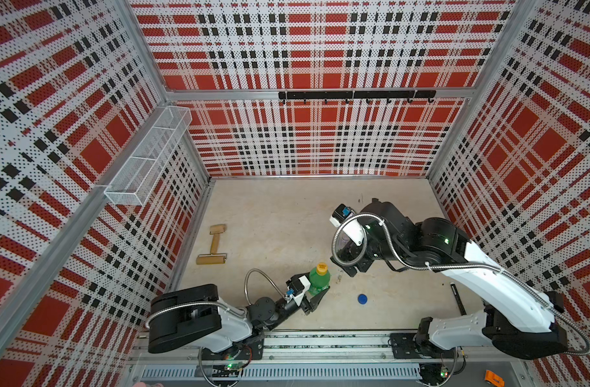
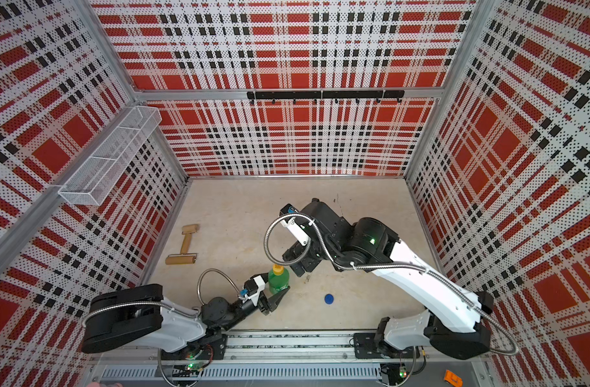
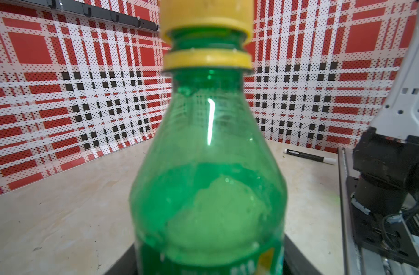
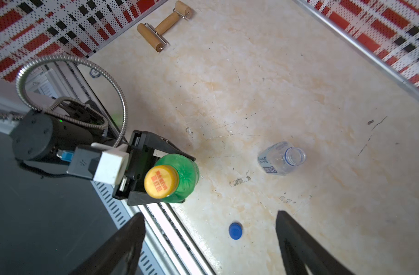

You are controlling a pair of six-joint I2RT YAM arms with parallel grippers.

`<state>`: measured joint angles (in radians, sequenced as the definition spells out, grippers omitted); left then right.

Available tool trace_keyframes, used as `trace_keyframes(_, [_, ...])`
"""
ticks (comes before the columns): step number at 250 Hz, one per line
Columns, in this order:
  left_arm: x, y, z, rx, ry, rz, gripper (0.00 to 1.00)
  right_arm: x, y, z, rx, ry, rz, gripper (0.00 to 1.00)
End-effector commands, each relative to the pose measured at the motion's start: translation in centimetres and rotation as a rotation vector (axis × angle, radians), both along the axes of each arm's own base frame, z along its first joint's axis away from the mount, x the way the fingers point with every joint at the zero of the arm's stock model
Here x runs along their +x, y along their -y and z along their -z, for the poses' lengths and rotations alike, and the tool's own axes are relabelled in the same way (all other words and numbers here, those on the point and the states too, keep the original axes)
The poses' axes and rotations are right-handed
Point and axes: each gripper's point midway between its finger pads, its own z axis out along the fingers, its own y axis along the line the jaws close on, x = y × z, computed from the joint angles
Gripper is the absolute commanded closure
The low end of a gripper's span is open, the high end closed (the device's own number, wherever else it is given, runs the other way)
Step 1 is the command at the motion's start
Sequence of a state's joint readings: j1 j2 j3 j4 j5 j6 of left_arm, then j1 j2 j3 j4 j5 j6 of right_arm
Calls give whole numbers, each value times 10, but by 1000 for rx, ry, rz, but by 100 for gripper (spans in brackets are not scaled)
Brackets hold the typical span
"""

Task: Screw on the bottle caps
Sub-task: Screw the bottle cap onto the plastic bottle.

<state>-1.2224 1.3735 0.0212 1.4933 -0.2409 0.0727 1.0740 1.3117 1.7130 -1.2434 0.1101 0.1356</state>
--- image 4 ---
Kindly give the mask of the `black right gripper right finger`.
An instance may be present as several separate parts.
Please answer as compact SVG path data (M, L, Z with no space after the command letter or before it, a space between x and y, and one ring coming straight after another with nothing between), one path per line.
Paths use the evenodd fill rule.
M276 233L288 275L351 275L352 272L322 247L288 212L279 211Z

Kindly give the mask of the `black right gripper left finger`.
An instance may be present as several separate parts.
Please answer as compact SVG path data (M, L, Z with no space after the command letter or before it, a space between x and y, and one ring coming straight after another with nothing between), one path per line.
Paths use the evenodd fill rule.
M135 275L146 235L145 218L135 214L71 275Z

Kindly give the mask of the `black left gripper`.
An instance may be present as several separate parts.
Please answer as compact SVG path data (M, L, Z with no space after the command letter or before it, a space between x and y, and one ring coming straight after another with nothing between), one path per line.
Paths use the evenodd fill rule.
M148 131L134 130L128 143L129 162L124 174L125 183L116 187L113 198L125 201L128 206L140 206L164 202L149 196L144 189L146 173L160 159L156 150L166 154L178 154L195 161L196 158L183 152L168 139Z

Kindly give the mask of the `yellow bottle cap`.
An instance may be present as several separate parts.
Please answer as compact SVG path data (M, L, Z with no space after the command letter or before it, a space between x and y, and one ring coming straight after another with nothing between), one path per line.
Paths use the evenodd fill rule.
M164 199L172 195L179 186L179 174L168 165L151 168L144 178L145 192L152 198Z

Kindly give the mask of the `green plastic soda bottle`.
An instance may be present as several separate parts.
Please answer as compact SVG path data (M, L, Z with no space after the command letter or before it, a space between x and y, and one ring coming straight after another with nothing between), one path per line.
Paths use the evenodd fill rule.
M181 204L185 199L192 194L197 185L200 173L197 164L179 154L169 154L156 163L156 166L167 165L173 167L179 175L179 184L172 195L161 199L163 202L169 204Z

